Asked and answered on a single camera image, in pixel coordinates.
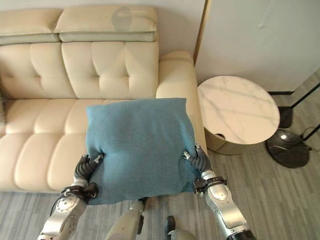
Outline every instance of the round table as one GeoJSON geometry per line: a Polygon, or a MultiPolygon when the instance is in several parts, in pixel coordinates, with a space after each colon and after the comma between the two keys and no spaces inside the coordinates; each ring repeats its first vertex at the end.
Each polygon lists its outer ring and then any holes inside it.
{"type": "Polygon", "coordinates": [[[225,155],[270,138],[280,122],[279,109],[259,85],[236,76],[210,78],[198,87],[207,147],[225,155]]]}

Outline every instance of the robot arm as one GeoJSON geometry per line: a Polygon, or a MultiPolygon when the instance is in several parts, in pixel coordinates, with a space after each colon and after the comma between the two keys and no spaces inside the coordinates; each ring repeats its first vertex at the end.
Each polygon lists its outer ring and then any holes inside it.
{"type": "Polygon", "coordinates": [[[97,185],[88,181],[102,160],[102,154],[93,161],[90,161],[88,155],[81,156],[71,186],[65,187],[53,204],[50,216],[37,240],[68,240],[72,237],[89,199],[98,194],[97,185]]]}
{"type": "Polygon", "coordinates": [[[195,193],[205,194],[205,200],[212,209],[216,222],[226,240],[256,240],[246,219],[232,200],[227,180],[217,176],[212,170],[210,161],[203,149],[196,144],[196,157],[187,151],[183,157],[201,173],[201,179],[193,181],[195,193]]]}

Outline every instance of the sofa cushion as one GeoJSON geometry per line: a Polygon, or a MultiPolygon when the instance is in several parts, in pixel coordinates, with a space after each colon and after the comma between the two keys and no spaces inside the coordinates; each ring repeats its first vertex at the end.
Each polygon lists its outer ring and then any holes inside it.
{"type": "Polygon", "coordinates": [[[2,99],[1,93],[0,93],[0,126],[3,126],[5,124],[6,124],[6,112],[4,109],[3,99],[2,99]]]}
{"type": "Polygon", "coordinates": [[[91,5],[64,9],[54,30],[64,42],[154,42],[157,12],[152,6],[91,5]]]}
{"type": "Polygon", "coordinates": [[[115,99],[20,99],[5,102],[0,189],[59,192],[86,153],[86,107],[115,99]]]}
{"type": "Polygon", "coordinates": [[[0,46],[8,99],[154,98],[158,42],[49,42],[0,46]]]}
{"type": "Polygon", "coordinates": [[[90,180],[99,187],[91,205],[193,191],[197,171],[182,156],[196,154],[185,98],[97,105],[87,114],[87,152],[92,160],[104,154],[90,180]]]}
{"type": "Polygon", "coordinates": [[[0,45],[60,41],[54,28],[61,12],[55,8],[0,12],[0,45]]]}

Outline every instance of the sofa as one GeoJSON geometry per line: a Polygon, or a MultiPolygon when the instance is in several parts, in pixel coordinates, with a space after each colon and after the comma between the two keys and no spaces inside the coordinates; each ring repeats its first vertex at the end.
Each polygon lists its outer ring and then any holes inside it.
{"type": "Polygon", "coordinates": [[[206,149],[193,60],[159,57],[157,12],[89,5],[0,13],[0,191],[60,192],[86,153],[86,107],[186,98],[206,149]]]}

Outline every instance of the teal cushion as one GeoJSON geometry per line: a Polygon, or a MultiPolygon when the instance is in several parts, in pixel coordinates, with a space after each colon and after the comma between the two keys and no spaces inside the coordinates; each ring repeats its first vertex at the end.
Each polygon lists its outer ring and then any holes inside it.
{"type": "Polygon", "coordinates": [[[90,205],[192,192],[197,171],[184,160],[195,155],[185,98],[139,99],[87,108],[86,149],[104,153],[91,177],[99,187],[90,205]]]}

